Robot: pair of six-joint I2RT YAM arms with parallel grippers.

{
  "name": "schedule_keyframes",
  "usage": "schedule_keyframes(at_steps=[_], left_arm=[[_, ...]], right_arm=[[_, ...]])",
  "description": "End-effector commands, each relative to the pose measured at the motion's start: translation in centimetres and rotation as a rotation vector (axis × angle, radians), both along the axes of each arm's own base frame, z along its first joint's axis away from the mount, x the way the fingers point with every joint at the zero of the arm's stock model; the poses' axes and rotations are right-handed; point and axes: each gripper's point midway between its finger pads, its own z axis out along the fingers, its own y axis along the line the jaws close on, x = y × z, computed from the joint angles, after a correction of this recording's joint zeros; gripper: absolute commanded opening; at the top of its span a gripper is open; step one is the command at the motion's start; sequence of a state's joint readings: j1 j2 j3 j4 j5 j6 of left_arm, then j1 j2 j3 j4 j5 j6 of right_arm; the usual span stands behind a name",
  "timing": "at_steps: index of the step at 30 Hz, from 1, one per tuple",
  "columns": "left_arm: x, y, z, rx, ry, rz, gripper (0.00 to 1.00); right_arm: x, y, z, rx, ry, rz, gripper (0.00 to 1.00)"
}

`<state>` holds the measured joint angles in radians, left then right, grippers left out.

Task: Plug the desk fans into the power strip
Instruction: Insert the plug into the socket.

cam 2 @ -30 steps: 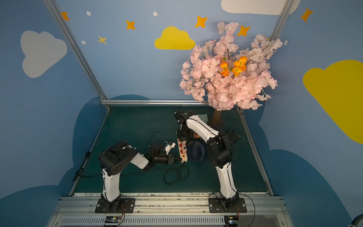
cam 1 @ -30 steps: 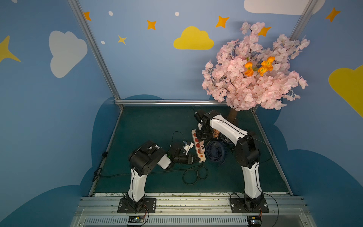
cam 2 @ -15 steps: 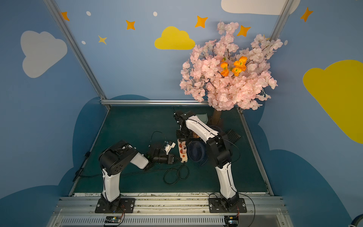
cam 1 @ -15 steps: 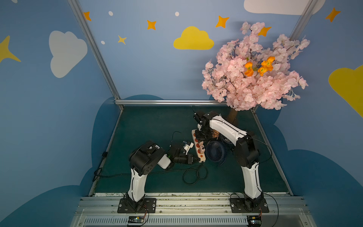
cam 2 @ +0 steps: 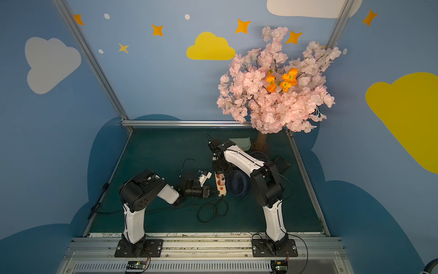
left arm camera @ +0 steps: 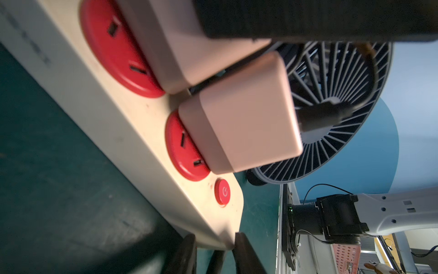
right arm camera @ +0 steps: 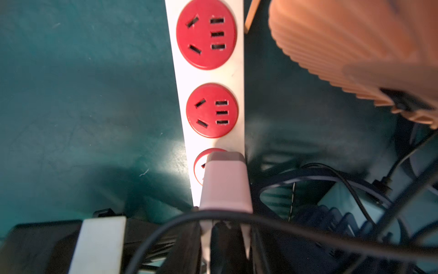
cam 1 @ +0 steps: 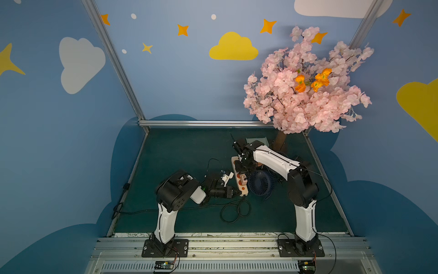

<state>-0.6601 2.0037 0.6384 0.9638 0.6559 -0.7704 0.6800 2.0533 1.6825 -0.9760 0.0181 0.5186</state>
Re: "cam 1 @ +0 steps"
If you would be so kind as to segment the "white red power strip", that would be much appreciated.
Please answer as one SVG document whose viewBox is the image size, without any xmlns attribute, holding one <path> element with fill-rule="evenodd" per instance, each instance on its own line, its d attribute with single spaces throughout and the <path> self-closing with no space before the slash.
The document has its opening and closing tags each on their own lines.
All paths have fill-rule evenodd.
<svg viewBox="0 0 438 274">
<path fill-rule="evenodd" d="M 231 163 L 232 163 L 232 167 L 233 167 L 234 178 L 236 180 L 236 185 L 237 185 L 238 189 L 241 191 L 240 196 L 245 197 L 245 196 L 248 196 L 248 193 L 249 193 L 248 188 L 246 186 L 248 180 L 246 179 L 246 176 L 244 176 L 244 180 L 242 180 L 242 175 L 240 173 L 238 173 L 236 170 L 235 161 L 239 161 L 238 156 L 231 157 Z"/>
</svg>

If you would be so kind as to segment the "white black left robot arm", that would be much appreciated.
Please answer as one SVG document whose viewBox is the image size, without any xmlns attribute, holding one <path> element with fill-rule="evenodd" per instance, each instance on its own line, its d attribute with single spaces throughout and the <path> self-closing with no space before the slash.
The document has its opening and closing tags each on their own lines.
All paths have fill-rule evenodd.
<svg viewBox="0 0 438 274">
<path fill-rule="evenodd" d="M 206 177 L 201 183 L 188 172 L 177 170 L 161 182 L 156 189 L 158 218 L 152 241 L 159 247 L 171 245 L 177 213 L 189 200 L 203 206 L 211 198 L 231 199 L 241 195 L 240 189 L 229 183 L 235 175 L 235 170 L 226 170 L 220 175 Z"/>
</svg>

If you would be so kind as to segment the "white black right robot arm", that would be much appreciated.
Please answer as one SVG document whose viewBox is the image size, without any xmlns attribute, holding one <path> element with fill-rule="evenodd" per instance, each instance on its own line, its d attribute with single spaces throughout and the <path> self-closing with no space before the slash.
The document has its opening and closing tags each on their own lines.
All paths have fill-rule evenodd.
<svg viewBox="0 0 438 274">
<path fill-rule="evenodd" d="M 307 168 L 308 162 L 289 159 L 258 140 L 252 143 L 244 139 L 235 140 L 233 148 L 239 158 L 237 172 L 241 174 L 253 172 L 259 164 L 262 164 L 286 180 L 287 196 L 295 208 L 295 248 L 300 253 L 311 250 L 318 240 L 315 228 L 315 206 L 319 187 L 313 182 L 310 170 Z"/>
</svg>

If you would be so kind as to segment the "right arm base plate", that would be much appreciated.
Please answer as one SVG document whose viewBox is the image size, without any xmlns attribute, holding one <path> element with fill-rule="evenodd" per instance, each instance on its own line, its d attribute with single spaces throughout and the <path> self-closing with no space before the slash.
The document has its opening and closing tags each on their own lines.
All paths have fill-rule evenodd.
<svg viewBox="0 0 438 274">
<path fill-rule="evenodd" d="M 325 257 L 325 251 L 323 250 L 321 241 L 317 237 L 309 242 L 286 238 L 278 239 L 277 245 L 279 255 L 282 258 Z"/>
</svg>

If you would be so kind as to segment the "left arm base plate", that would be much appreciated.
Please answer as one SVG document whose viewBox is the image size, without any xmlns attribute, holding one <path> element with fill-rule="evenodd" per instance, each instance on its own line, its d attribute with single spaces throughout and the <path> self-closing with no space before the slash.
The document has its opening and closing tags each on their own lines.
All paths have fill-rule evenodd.
<svg viewBox="0 0 438 274">
<path fill-rule="evenodd" d="M 144 243 L 141 256 L 143 258 L 186 258 L 188 256 L 189 240 L 173 239 L 167 244 L 157 239 L 147 239 Z"/>
</svg>

